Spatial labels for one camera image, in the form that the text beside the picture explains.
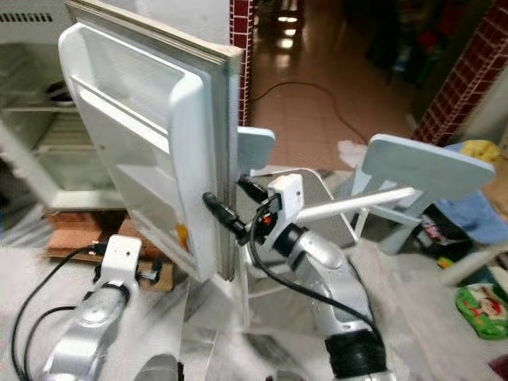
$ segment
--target white wall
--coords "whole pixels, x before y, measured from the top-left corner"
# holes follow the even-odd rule
[[[215,44],[229,44],[229,0],[103,0]]]
[[[465,121],[457,140],[487,139],[498,143],[508,120],[508,67]]]

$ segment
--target tiled floor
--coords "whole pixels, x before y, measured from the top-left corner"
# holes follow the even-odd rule
[[[388,85],[386,72],[365,60],[375,32],[372,23],[353,18],[345,25],[340,1],[313,0],[305,6],[300,41],[297,30],[291,48],[280,48],[291,44],[291,39],[281,43],[280,38],[274,38],[275,32],[255,36],[252,98],[285,81],[315,83],[333,93],[344,120],[364,139],[376,133],[408,137],[406,115],[413,89],[401,79]],[[271,164],[351,169],[340,160],[337,142],[362,144],[362,138],[339,120],[333,99],[323,90],[285,85],[252,105],[252,125],[272,129],[277,138]]]

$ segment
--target chair backrest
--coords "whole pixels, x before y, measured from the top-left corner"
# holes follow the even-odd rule
[[[383,134],[371,138],[360,171],[371,176],[363,191],[382,189],[386,181],[421,191],[415,213],[438,198],[461,199],[495,177],[494,167],[482,160]]]

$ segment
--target red brick wall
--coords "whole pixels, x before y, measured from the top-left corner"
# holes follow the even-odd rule
[[[508,63],[508,0],[494,0],[413,138],[445,145]]]
[[[250,95],[253,0],[230,0],[229,3],[229,43],[244,49],[240,78],[240,114],[238,125],[247,125],[248,99]]]

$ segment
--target white chair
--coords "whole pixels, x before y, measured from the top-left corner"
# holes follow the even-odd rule
[[[494,167],[481,160],[415,140],[378,134],[371,138],[362,164],[334,196],[339,199],[395,185],[417,189],[410,199],[368,211],[399,223],[379,242],[383,252],[394,255],[420,224],[419,216],[427,206],[439,198],[460,200],[494,177]],[[359,218],[360,226],[366,216],[363,213]]]

